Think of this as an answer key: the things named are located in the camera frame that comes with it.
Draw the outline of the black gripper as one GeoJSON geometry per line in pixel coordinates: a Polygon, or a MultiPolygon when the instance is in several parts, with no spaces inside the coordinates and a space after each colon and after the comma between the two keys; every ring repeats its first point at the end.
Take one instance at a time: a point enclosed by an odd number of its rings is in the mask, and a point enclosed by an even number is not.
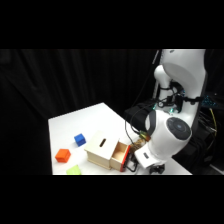
{"type": "Polygon", "coordinates": [[[162,174],[165,170],[165,165],[156,165],[156,166],[151,166],[149,169],[149,174],[162,174]]]}

